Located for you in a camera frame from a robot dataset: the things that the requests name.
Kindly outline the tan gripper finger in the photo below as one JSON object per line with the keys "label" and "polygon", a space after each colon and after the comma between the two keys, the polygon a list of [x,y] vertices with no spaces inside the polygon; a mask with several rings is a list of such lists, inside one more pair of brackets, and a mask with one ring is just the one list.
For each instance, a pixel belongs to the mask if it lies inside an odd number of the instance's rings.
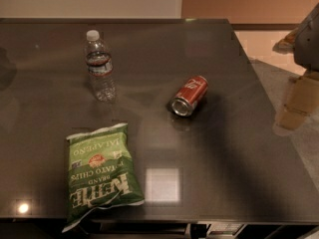
{"label": "tan gripper finger", "polygon": [[282,105],[275,116],[277,130],[295,130],[319,108],[319,73],[306,72],[288,80]]}

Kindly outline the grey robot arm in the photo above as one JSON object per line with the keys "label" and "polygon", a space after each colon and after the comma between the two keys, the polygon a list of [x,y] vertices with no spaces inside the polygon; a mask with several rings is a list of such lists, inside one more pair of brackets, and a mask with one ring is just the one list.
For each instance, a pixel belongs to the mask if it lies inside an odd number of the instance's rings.
{"label": "grey robot arm", "polygon": [[281,136],[301,127],[319,108],[319,4],[298,27],[294,62],[305,73],[289,79],[282,105],[276,112],[273,130]]}

